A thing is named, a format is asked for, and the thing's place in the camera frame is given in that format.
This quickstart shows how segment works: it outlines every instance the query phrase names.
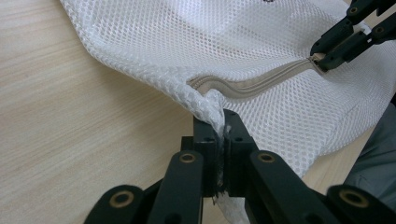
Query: gray fabric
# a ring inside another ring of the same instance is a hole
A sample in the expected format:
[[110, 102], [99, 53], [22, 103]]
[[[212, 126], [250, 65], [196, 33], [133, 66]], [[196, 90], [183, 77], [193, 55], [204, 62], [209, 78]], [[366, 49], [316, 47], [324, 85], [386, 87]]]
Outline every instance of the gray fabric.
[[345, 184], [364, 189], [396, 211], [396, 107], [389, 104]]

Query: mesh laundry bag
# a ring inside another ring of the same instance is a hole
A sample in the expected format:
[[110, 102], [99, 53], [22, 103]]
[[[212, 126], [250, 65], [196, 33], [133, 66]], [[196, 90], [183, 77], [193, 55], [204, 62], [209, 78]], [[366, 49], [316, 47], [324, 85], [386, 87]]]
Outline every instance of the mesh laundry bag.
[[[299, 176], [373, 126], [395, 88], [391, 41], [326, 74], [293, 68], [346, 15], [339, 0], [61, 2], [97, 60], [163, 91], [219, 135], [222, 109], [239, 113], [259, 148], [278, 153]], [[252, 94], [227, 93], [285, 65], [298, 72]], [[200, 77], [214, 87], [196, 90], [191, 82]], [[247, 221], [242, 200], [219, 204], [232, 223]]]

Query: black metal bracket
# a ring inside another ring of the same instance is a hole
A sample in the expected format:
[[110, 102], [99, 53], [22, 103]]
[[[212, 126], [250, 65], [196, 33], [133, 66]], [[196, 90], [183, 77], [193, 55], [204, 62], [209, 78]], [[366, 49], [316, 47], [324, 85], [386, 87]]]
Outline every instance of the black metal bracket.
[[352, 1], [346, 16], [326, 32], [311, 48], [311, 56], [323, 71], [334, 69], [344, 62], [351, 62], [372, 45], [396, 39], [396, 13], [375, 26], [370, 34], [358, 31], [353, 26], [376, 10], [377, 16], [396, 3], [396, 0]]
[[281, 157], [258, 149], [238, 114], [224, 114], [224, 139], [194, 119], [194, 136], [182, 138], [163, 180], [146, 190], [109, 190], [85, 223], [201, 223], [203, 198], [224, 191], [245, 198], [251, 223], [396, 223], [389, 208], [361, 189], [314, 192]]

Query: bolt hole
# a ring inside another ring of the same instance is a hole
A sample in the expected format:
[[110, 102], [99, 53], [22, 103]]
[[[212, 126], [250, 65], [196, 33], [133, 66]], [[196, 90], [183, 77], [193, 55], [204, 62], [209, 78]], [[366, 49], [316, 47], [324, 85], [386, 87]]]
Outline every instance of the bolt hole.
[[369, 205], [369, 201], [354, 190], [342, 189], [339, 193], [339, 196], [344, 202], [355, 207], [365, 208]]
[[186, 154], [181, 155], [179, 157], [179, 160], [184, 163], [190, 163], [190, 162], [195, 161], [195, 156], [190, 153], [186, 153]]
[[375, 29], [375, 32], [376, 33], [382, 33], [382, 32], [384, 32], [384, 28], [383, 27], [378, 27], [378, 28]]
[[275, 158], [271, 156], [270, 154], [267, 153], [260, 153], [259, 154], [259, 160], [263, 162], [273, 162], [275, 161]]
[[319, 215], [314, 214], [314, 213], [310, 213], [307, 216], [305, 216], [305, 220], [308, 223], [312, 223], [312, 224], [323, 224], [323, 223], [325, 223], [322, 217], [320, 217]]
[[176, 213], [169, 214], [165, 218], [165, 224], [180, 224], [181, 223], [181, 216]]
[[110, 198], [110, 205], [115, 208], [122, 208], [129, 205], [134, 200], [134, 194], [129, 190], [119, 191]]
[[356, 7], [353, 7], [352, 9], [349, 10], [350, 13], [355, 13], [357, 11], [358, 11], [358, 9]]

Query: wooden table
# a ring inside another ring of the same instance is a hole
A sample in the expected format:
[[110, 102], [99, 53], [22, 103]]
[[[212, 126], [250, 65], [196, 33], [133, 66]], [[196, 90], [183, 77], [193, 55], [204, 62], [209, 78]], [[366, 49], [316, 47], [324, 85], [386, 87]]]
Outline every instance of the wooden table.
[[[58, 1], [3, 1], [0, 18], [0, 223], [81, 223], [108, 189], [163, 177], [190, 112], [92, 58]], [[304, 180], [343, 182], [369, 133]], [[226, 223], [211, 200], [204, 223]]]

